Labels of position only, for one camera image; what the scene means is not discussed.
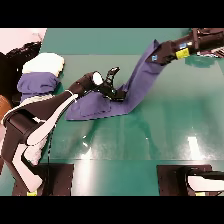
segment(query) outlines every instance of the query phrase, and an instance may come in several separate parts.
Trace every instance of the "white wall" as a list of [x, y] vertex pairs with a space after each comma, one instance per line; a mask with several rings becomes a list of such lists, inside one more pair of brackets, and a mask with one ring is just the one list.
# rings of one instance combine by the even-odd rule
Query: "white wall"
[[38, 41], [38, 36], [33, 32], [38, 32], [43, 39], [46, 30], [47, 28], [0, 28], [0, 52], [6, 54], [25, 43]]

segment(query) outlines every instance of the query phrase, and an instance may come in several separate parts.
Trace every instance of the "glossy table surface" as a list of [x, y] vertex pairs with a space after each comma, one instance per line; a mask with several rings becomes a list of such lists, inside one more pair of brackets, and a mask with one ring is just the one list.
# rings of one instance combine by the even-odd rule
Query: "glossy table surface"
[[[119, 66], [116, 86], [154, 39], [175, 40], [187, 31], [48, 29], [41, 52], [65, 58], [55, 94], [87, 72], [106, 76]], [[157, 164], [211, 164], [224, 171], [223, 71], [223, 60], [191, 56], [169, 64], [128, 115], [91, 121], [65, 121], [63, 115], [51, 162], [75, 164], [72, 195], [158, 195]]]

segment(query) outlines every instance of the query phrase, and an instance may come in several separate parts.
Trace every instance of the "green tabletop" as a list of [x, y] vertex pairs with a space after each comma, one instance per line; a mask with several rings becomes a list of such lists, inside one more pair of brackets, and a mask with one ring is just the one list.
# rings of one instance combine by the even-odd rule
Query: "green tabletop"
[[[106, 76], [115, 66], [121, 68], [117, 86], [127, 81], [154, 39], [175, 40], [187, 31], [48, 29], [41, 52], [65, 58], [55, 94], [87, 72]], [[169, 64], [128, 115], [91, 121], [61, 117], [51, 162], [75, 164], [72, 195], [158, 195], [158, 164], [202, 163], [224, 171], [224, 62], [206, 58], [202, 65], [197, 60], [191, 56]], [[41, 162], [46, 161], [45, 152]]]

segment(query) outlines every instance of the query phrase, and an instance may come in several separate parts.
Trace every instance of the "stack of cloth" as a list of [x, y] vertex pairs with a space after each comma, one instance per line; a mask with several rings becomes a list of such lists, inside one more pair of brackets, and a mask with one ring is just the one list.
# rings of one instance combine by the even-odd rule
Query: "stack of cloth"
[[[154, 40], [139, 59], [127, 83], [117, 88], [127, 92], [123, 102], [113, 102], [99, 92], [91, 92], [70, 105], [66, 120], [89, 120], [130, 113], [144, 99], [165, 68], [157, 63], [146, 62], [158, 46], [158, 41]], [[52, 93], [60, 82], [58, 76], [63, 65], [64, 59], [54, 53], [41, 53], [27, 62], [17, 85], [18, 91], [22, 93], [20, 106], [53, 97]], [[25, 151], [25, 158], [33, 165], [38, 164], [46, 141], [47, 137]]]

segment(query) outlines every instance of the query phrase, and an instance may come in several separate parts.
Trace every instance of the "blue label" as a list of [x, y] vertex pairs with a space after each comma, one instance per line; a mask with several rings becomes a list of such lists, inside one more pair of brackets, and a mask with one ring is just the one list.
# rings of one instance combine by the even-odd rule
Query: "blue label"
[[183, 44], [180, 44], [180, 49], [183, 49], [183, 48], [186, 48], [187, 47], [187, 44], [186, 43], [183, 43]]
[[152, 61], [156, 61], [157, 60], [157, 55], [152, 56]]

